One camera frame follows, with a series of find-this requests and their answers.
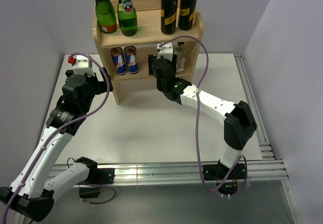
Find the clear glass bottle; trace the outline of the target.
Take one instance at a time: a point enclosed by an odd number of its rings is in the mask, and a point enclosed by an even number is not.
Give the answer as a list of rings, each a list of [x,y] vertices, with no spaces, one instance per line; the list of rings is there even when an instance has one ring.
[[[178,42],[177,46],[174,48],[174,54],[177,57],[176,61],[176,72],[182,72],[185,68],[185,59],[186,59],[186,48],[184,42]]]

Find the green bottle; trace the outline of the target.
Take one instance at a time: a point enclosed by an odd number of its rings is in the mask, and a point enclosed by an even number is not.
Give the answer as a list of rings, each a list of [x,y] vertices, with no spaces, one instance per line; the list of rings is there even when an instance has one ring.
[[[114,7],[110,0],[95,0],[97,24],[101,31],[112,34],[117,30],[117,19]]]
[[[137,15],[132,0],[118,1],[118,22],[121,32],[125,36],[137,33]]]

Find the green bottle front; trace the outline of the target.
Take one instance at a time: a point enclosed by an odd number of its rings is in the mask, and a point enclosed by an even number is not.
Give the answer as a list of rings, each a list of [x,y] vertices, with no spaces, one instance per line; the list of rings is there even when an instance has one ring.
[[[110,0],[95,0],[97,24],[101,31],[112,34],[117,30],[117,19],[114,7]]]

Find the black yellow Schweppes can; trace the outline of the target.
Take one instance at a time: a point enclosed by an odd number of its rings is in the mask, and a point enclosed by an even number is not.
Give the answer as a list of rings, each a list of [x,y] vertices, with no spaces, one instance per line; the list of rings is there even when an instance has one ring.
[[[178,27],[188,31],[192,28],[197,0],[180,0]]]

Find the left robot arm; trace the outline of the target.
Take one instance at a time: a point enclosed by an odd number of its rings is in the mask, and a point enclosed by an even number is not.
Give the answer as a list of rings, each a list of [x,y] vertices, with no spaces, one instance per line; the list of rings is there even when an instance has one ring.
[[[66,71],[63,94],[46,121],[43,135],[27,165],[8,186],[1,187],[1,202],[32,221],[44,220],[55,201],[73,186],[98,180],[97,162],[80,157],[72,167],[48,179],[57,158],[77,133],[81,124],[92,115],[90,107],[96,95],[113,90],[111,77],[101,68],[103,81],[88,68],[83,74]]]

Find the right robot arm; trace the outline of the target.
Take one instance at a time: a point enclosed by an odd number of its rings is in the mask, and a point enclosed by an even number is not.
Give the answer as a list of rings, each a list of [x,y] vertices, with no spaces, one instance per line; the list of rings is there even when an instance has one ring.
[[[225,101],[199,90],[191,82],[175,74],[173,62],[161,57],[148,56],[149,74],[155,76],[157,89],[170,101],[199,109],[224,126],[224,141],[227,144],[219,160],[219,174],[228,179],[235,172],[234,162],[241,155],[248,140],[257,129],[250,106],[244,101]]]

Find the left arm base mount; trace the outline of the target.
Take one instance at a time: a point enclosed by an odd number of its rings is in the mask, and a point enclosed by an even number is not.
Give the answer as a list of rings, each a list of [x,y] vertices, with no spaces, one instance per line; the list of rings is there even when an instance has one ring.
[[[115,169],[114,168],[99,168],[97,169],[96,176],[91,180],[81,182],[82,185],[87,187],[79,187],[79,197],[82,199],[96,199],[101,193],[99,187],[88,187],[88,185],[105,185],[112,184],[114,181]]]

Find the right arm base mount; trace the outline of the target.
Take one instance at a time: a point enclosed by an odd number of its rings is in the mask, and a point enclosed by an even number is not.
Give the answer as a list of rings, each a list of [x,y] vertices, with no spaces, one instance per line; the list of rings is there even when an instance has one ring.
[[[229,168],[221,164],[220,161],[216,164],[202,165],[203,179],[205,181],[217,181],[216,186],[221,183],[228,171]],[[239,193],[239,191],[247,186],[246,174],[246,165],[243,163],[236,164],[226,178],[226,181],[218,189],[218,192],[227,197],[231,197],[232,195]]]

